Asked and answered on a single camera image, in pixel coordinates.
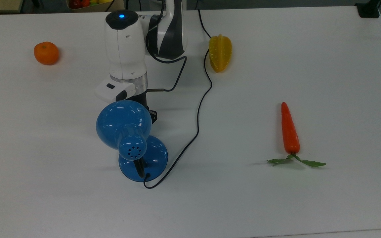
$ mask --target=black cable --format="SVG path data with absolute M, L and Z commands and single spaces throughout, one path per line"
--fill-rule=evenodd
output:
M 204 31 L 207 34 L 207 36 L 211 38 L 210 34 L 207 32 L 207 30 L 204 27 L 204 24 L 202 23 L 201 11 L 199 9 L 198 9 L 198 15 L 199 15 L 199 21 L 201 22 L 201 27 L 204 29 Z
M 199 2 L 199 0 L 196 0 L 196 4 L 195 4 L 195 9 L 194 10 L 196 10 L 196 8 L 198 7 L 198 2 Z
M 108 10 L 110 9 L 110 7 L 112 6 L 112 4 L 114 3 L 115 0 L 112 0 L 112 2 L 110 3 L 110 6 L 107 7 L 107 9 L 105 10 L 105 12 L 108 12 Z
M 198 14 L 199 14 L 199 20 L 201 21 L 201 26 L 203 26 L 202 24 L 202 19 L 201 19 L 201 12 L 199 11 L 198 9 Z M 177 159 L 174 161 L 174 163 L 171 165 L 171 167 L 168 169 L 167 173 L 165 173 L 165 175 L 160 179 L 160 181 L 158 181 L 154 186 L 152 187 L 148 187 L 146 185 L 146 182 L 147 182 L 147 179 L 151 176 L 150 174 L 146 174 L 145 175 L 145 178 L 144 178 L 144 186 L 145 188 L 148 188 L 148 189 L 152 189 L 152 188 L 155 188 L 157 187 L 161 182 L 163 182 L 163 180 L 167 177 L 167 175 L 171 172 L 171 170 L 174 168 L 174 166 L 177 164 L 177 162 L 179 161 L 179 159 L 182 157 L 182 155 L 184 154 L 184 152 L 188 149 L 188 147 L 192 144 L 192 142 L 196 139 L 196 137 L 198 136 L 199 134 L 199 111 L 201 110 L 201 105 L 202 105 L 202 101 L 204 100 L 205 96 L 207 95 L 207 93 L 212 89 L 213 87 L 213 82 L 211 81 L 211 78 L 210 76 L 208 75 L 207 73 L 207 66 L 205 65 L 205 62 L 207 61 L 207 56 L 208 56 L 208 53 L 209 53 L 209 50 L 207 50 L 207 52 L 205 53 L 205 57 L 204 57 L 204 71 L 205 71 L 205 75 L 207 76 L 208 80 L 210 81 L 210 88 L 204 93 L 204 96 L 202 96 L 201 98 L 201 101 L 199 102 L 199 106 L 198 106 L 198 111 L 196 113 L 196 135 L 192 138 L 192 140 L 184 147 L 184 149 L 182 150 L 182 152 L 179 154 L 179 156 L 177 157 Z
M 161 4 L 161 12 L 157 19 L 157 25 L 158 23 L 160 23 L 161 19 L 163 18 L 164 8 L 165 8 L 165 0 L 163 0 L 163 3 Z

